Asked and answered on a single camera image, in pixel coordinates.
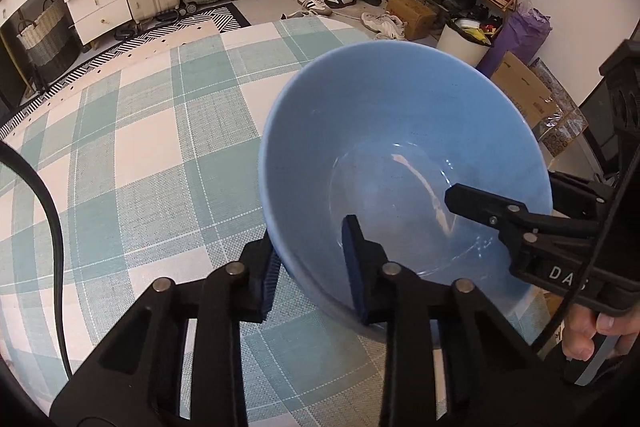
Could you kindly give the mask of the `person's right hand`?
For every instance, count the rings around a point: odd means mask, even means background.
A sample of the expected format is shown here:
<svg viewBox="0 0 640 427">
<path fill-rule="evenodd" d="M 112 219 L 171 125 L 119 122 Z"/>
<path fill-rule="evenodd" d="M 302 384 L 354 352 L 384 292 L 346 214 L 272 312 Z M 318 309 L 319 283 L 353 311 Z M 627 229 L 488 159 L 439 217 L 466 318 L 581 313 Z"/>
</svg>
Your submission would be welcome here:
<svg viewBox="0 0 640 427">
<path fill-rule="evenodd" d="M 617 336 L 617 343 L 608 354 L 610 359 L 617 358 L 631 350 L 639 332 L 639 303 L 620 317 L 595 314 L 586 307 L 573 305 L 564 320 L 562 350 L 567 358 L 588 361 L 593 356 L 595 335 Z"/>
</svg>

